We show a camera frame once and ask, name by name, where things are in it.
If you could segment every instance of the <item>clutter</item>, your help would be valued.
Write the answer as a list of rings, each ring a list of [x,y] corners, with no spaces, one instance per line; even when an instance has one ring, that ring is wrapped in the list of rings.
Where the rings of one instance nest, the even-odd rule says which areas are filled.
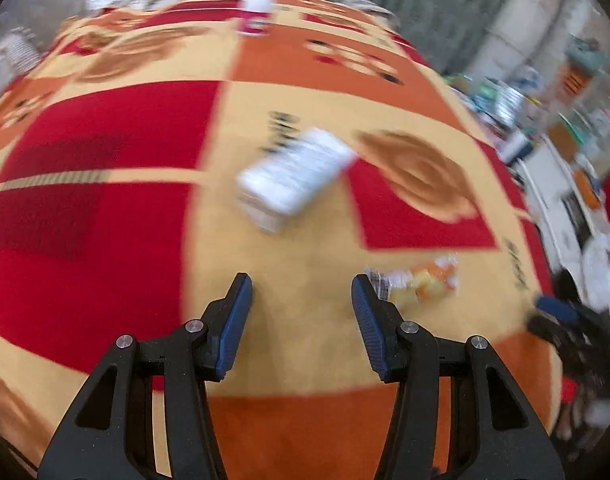
[[[547,113],[543,104],[535,97],[526,97],[522,103],[520,114],[516,118],[516,125],[520,128],[538,128],[542,118]]]
[[[536,300],[536,309],[528,330],[553,345],[563,375],[576,386],[552,432],[563,459],[573,463],[600,446],[610,425],[610,320],[582,304],[546,296]]]
[[[511,130],[515,126],[516,118],[522,109],[524,99],[525,96],[522,93],[506,83],[501,83],[496,94],[496,103],[492,113],[493,117],[506,130]]]
[[[454,74],[448,75],[443,78],[445,83],[452,87],[454,90],[458,90],[462,94],[469,95],[472,89],[473,81],[466,74]]]
[[[602,207],[600,202],[600,186],[597,185],[597,182],[585,170],[581,168],[574,170],[574,182],[582,197],[582,201],[585,202],[589,209],[597,210]]]
[[[582,250],[588,306],[596,312],[610,313],[610,227],[596,233]]]
[[[525,97],[534,97],[543,90],[543,78],[533,66],[524,65],[517,70],[510,86]]]
[[[380,300],[390,301],[398,308],[437,300],[458,288],[456,270],[458,260],[454,256],[436,258],[429,264],[381,274],[367,269],[371,285]]]
[[[514,162],[525,147],[529,145],[530,137],[521,130],[514,130],[498,151],[498,158],[503,164],[509,165]]]
[[[608,60],[594,38],[572,38],[565,51],[566,61],[558,70],[544,96],[548,104],[570,105],[592,82]]]
[[[243,0],[240,9],[239,32],[248,36],[267,33],[274,0]]]
[[[582,140],[563,114],[549,126],[547,135],[565,162],[574,160]]]
[[[400,27],[400,19],[390,10],[380,5],[375,4],[371,0],[337,0],[338,3],[343,4],[352,9],[361,10],[377,18],[383,25],[390,28],[391,30],[398,30]]]
[[[474,92],[472,98],[474,104],[479,110],[490,113],[494,109],[494,103],[498,97],[498,90],[501,82],[497,79],[486,77],[480,82],[480,85]]]
[[[278,232],[356,157],[329,132],[311,128],[239,174],[239,205],[261,229]]]
[[[0,40],[0,97],[15,78],[28,73],[41,61],[31,36],[29,31],[16,28]]]

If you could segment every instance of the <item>metal screw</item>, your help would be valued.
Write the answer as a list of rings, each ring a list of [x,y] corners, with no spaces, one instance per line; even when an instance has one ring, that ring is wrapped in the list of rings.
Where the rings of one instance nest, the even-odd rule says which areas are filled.
[[[479,350],[484,350],[489,345],[487,339],[485,339],[482,335],[473,336],[473,338],[471,339],[471,343],[474,348],[478,348]]]
[[[133,342],[134,338],[131,335],[125,334],[116,340],[116,346],[118,346],[118,348],[127,348]]]
[[[400,330],[402,330],[406,334],[415,334],[420,329],[419,329],[418,324],[414,323],[413,321],[403,321],[400,324]]]
[[[185,330],[189,333],[201,332],[205,325],[200,319],[191,319],[185,324]]]

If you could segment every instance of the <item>red square pattern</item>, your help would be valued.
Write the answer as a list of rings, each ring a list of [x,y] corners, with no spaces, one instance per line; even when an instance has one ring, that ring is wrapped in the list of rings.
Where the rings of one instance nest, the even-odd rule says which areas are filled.
[[[80,184],[0,192],[7,231],[0,234],[0,336],[90,372],[121,334],[144,340],[172,332],[181,322],[189,189]],[[15,218],[21,205],[27,210]]]
[[[507,170],[507,166],[505,166],[501,160],[498,158],[496,154],[496,150],[493,146],[486,144],[485,142],[481,142],[478,139],[474,139],[479,148],[485,153],[485,156],[491,163],[494,168],[494,173],[498,177],[498,182],[501,183],[502,188],[504,189],[509,202],[518,209],[527,210],[525,207],[525,202],[522,199],[522,193],[516,183],[512,180],[512,176],[509,174],[509,170]]]
[[[28,128],[0,182],[59,171],[194,168],[218,81],[135,85],[53,104]]]
[[[136,28],[185,22],[225,22],[232,18],[238,18],[239,15],[239,9],[222,6],[220,8],[207,9],[169,10],[168,12],[161,12],[160,14],[153,16]]]
[[[170,10],[238,9],[239,6],[240,0],[192,0],[181,2],[165,12],[170,12]]]
[[[364,160],[348,176],[368,249],[496,247],[480,215],[456,224],[435,220],[400,200],[378,168]]]

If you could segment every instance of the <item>snack bag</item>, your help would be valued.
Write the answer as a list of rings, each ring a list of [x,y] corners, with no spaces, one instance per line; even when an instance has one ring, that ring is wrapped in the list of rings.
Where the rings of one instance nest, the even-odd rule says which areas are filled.
[[[444,297],[458,287],[455,256],[442,256],[422,266],[381,274],[367,269],[371,286],[381,300],[390,301],[398,308]]]

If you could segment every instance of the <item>blue object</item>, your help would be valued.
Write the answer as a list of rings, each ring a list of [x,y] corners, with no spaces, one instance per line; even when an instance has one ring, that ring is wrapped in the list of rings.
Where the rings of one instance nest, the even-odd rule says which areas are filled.
[[[549,296],[538,298],[536,308],[555,317],[560,323],[574,324],[579,319],[578,313],[568,303]]]
[[[227,321],[219,338],[219,354],[214,367],[218,378],[223,379],[225,374],[234,366],[234,358],[239,349],[243,328],[247,314],[252,304],[252,280],[245,277],[238,294],[234,299]]]
[[[510,160],[507,165],[511,166],[514,162],[516,162],[517,160],[523,160],[526,156],[528,156],[531,152],[534,151],[534,146],[533,144],[525,144],[525,146],[523,146],[520,149],[520,152],[518,152],[516,154],[516,156],[514,158],[512,158],[512,160]]]
[[[352,307],[354,308],[358,328],[361,330],[371,369],[384,381],[391,374],[386,360],[385,337],[371,310],[370,301],[365,295],[358,276],[352,280]]]

